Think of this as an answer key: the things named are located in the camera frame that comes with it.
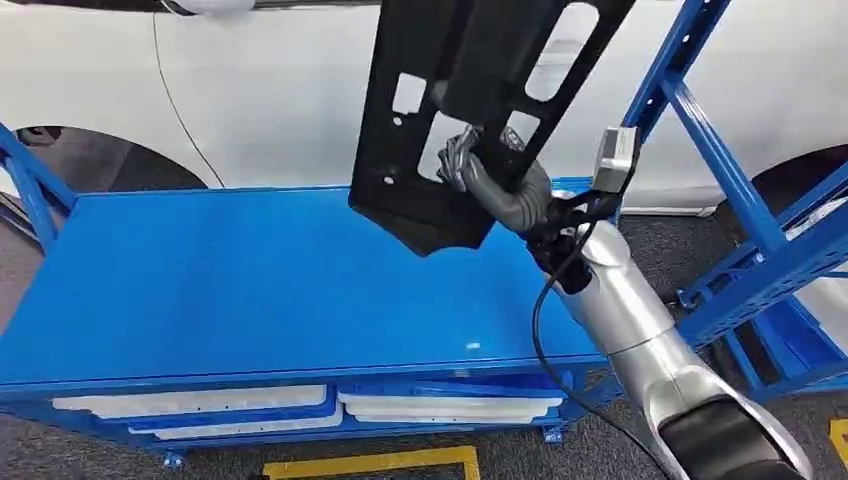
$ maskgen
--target white plastic tray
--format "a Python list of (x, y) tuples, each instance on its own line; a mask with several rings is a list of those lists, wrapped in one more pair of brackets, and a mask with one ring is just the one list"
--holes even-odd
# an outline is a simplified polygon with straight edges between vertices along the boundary
[(177, 427), (156, 430), (134, 430), (130, 433), (154, 434), (160, 440), (176, 440), (180, 438), (217, 437), (222, 435), (243, 435), (249, 433), (283, 432), (288, 430), (303, 430), (306, 428), (336, 427), (342, 423), (344, 408), (336, 400), (336, 410), (333, 415), (322, 418), (304, 418), (298, 420), (276, 420), (270, 422), (230, 423), (221, 425), (206, 425), (202, 427)]
[(505, 398), (505, 397), (406, 397), (384, 395), (351, 395), (339, 393), (339, 400), (357, 407), (386, 408), (484, 408), (512, 410), (547, 410), (559, 406), (562, 398)]
[(523, 418), (541, 417), (548, 413), (548, 407), (539, 408), (481, 408), (462, 406), (439, 406), (439, 407), (398, 407), (391, 405), (373, 406), (348, 403), (345, 405), (347, 413), (362, 416), (389, 416), (389, 417), (474, 417), (474, 418)]
[(124, 418), (301, 407), (320, 405), (326, 398), (326, 385), (298, 385), (201, 392), (54, 398), (53, 408), (90, 410), (100, 418)]
[(497, 423), (526, 425), (533, 417), (415, 417), (390, 415), (356, 415), (359, 422), (381, 423)]

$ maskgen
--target gray carpet floor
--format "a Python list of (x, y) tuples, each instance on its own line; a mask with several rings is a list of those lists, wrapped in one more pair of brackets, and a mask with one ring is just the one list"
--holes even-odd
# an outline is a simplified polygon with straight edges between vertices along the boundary
[[(179, 169), (156, 164), (155, 154), (66, 132), (49, 151), (39, 152), (55, 171), (82, 190), (191, 188), (196, 183)], [(97, 179), (79, 169), (97, 168)], [(709, 218), (625, 217), (622, 230), (633, 255), (652, 285), (667, 299), (733, 248), (735, 235), (722, 215)], [(0, 226), (0, 324), (14, 311), (40, 254)], [(739, 384), (738, 375), (727, 372)], [(804, 446), (819, 478), (848, 478), (828, 439), (831, 418), (848, 416), (843, 393), (789, 396), (766, 407)], [(621, 402), (609, 407), (624, 422), (629, 410)], [(493, 479), (653, 479), (647, 459), (621, 435), (597, 418), (577, 422), (561, 445), (546, 445), (537, 430), (515, 429), (478, 434), (264, 445), (190, 450), (180, 470), (166, 470), (162, 458), (52, 427), (0, 415), (0, 478), (233, 478), (259, 473), (272, 461), (329, 458), (340, 455), (398, 452), (421, 448), (474, 445), (483, 478)], [(457, 478), (456, 469), (427, 478)], [(357, 478), (392, 478), (370, 475)]]

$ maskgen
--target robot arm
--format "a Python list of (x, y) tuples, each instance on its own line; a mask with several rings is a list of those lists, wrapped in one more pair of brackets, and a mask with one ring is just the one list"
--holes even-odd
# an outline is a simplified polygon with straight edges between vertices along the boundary
[[(624, 237), (611, 223), (597, 220), (609, 216), (609, 205), (618, 205), (635, 165), (635, 138), (632, 129), (608, 130), (595, 171), (595, 194), (572, 200), (552, 197), (550, 181), (537, 164), (515, 193), (504, 192), (468, 152), (473, 144), (469, 131), (440, 153), (440, 175), (454, 188), (470, 191), (495, 219), (525, 238), (548, 275), (569, 248), (581, 244), (585, 222), (596, 220), (577, 264), (555, 288), (609, 359), (643, 442), (675, 478), (813, 478), (807, 457), (786, 429), (724, 382), (680, 337)], [(605, 200), (607, 205), (598, 209)], [(590, 205), (583, 211), (576, 208), (581, 203)]]

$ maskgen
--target blue shelving rack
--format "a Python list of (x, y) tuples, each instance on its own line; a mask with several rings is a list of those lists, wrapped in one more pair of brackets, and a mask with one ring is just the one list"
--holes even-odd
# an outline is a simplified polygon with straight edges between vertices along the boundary
[[(828, 199), (843, 193), (848, 167), (831, 175), (777, 218), (771, 214), (684, 81), (729, 4), (730, 0), (687, 0), (683, 4), (622, 121), (624, 126), (639, 127), (645, 142), (671, 105), (750, 237), (712, 271), (678, 292), (681, 303), (691, 310), (679, 329), (696, 347), (729, 334), (732, 351), (742, 353), (740, 364), (754, 387), (751, 395), (755, 399), (804, 387), (812, 390), (841, 385), (828, 379), (846, 372), (844, 355), (792, 294), (819, 276), (829, 275), (848, 258), (848, 205), (791, 242), (783, 229), (797, 225)], [(782, 318), (781, 328), (769, 328), (775, 316)], [(784, 372), (783, 379), (772, 385), (762, 385), (732, 334), (735, 327), (753, 319), (758, 331), (763, 332), (767, 351)], [(794, 335), (808, 341), (803, 347), (787, 344), (787, 336)], [(589, 393), (598, 404), (619, 395), (620, 388), (611, 377)]]
[[(756, 317), (763, 338), (777, 345), (791, 323), (770, 316), (789, 318), (778, 310), (797, 306), (786, 302), (792, 292), (848, 258), (848, 207), (787, 241), (781, 226), (841, 187), (826, 185), (808, 194), (814, 200), (806, 207), (773, 217), (686, 87), (685, 74), (728, 3), (684, 3), (623, 124), (640, 127), (646, 141), (670, 104), (751, 236), (712, 276), (681, 292), (686, 305), (699, 299), (681, 323), (684, 335), (706, 345)], [(76, 194), (5, 128), (0, 150), (26, 216), (10, 207), (0, 213), (46, 253), (0, 337), (4, 412), (167, 452), (167, 463), (177, 465), (179, 453), (199, 446), (500, 427), (345, 416), (337, 427), (163, 441), (87, 411), (54, 409), (51, 400), (540, 372), (528, 314), (542, 278), (504, 230), (495, 228), (477, 252), (421, 260), (350, 211), (344, 188)], [(576, 178), (557, 186), (588, 184)], [(61, 234), (48, 203), (68, 214)], [(720, 277), (719, 289), (711, 279)], [(606, 362), (556, 299), (542, 319), (551, 363), (583, 389), (587, 371)], [(826, 354), (785, 365), (795, 385), (845, 367)], [(586, 393), (603, 404), (618, 392), (608, 375)], [(532, 423), (550, 441), (583, 415), (569, 402), (554, 410)]]

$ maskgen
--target black cable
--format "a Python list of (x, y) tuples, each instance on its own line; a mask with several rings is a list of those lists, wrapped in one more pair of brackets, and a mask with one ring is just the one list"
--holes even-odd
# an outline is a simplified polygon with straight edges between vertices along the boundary
[(539, 340), (539, 314), (542, 311), (542, 303), (545, 301), (545, 297), (548, 295), (548, 292), (553, 288), (554, 283), (559, 280), (559, 277), (562, 276), (563, 272), (568, 268), (569, 264), (577, 258), (578, 255), (583, 250), (583, 247), (586, 245), (586, 242), (589, 240), (589, 236), (592, 235), (592, 232), (595, 231), (595, 225), (597, 225), (597, 221), (589, 224), (589, 228), (586, 230), (586, 233), (583, 234), (583, 237), (577, 242), (577, 245), (568, 257), (566, 257), (565, 261), (557, 267), (551, 277), (545, 282), (545, 286), (542, 287), (542, 290), (539, 292), (539, 296), (536, 297), (536, 303), (533, 305), (533, 348), (536, 349), (536, 358), (539, 359), (539, 363), (542, 364), (542, 368), (548, 373), (554, 382), (556, 382), (557, 386), (560, 390), (565, 392), (568, 395), (568, 398), (574, 400), (581, 407), (583, 407), (587, 412), (596, 415), (598, 418), (604, 421), (610, 427), (618, 430), (625, 437), (627, 437), (631, 442), (633, 442), (637, 447), (639, 447), (642, 452), (645, 453), (657, 466), (660, 472), (662, 472), (663, 477), (667, 480), (673, 480), (671, 474), (669, 474), (665, 468), (663, 467), (660, 459), (648, 448), (647, 445), (642, 443), (636, 435), (634, 435), (630, 430), (627, 430), (624, 426), (619, 425), (613, 418), (611, 418), (606, 413), (598, 410), (593, 407), (589, 402), (587, 402), (584, 398), (582, 398), (577, 392), (573, 389), (569, 388), (565, 382), (562, 381), (562, 377), (551, 367), (551, 364), (548, 363), (548, 359), (545, 357), (545, 352), (542, 350), (542, 342)]

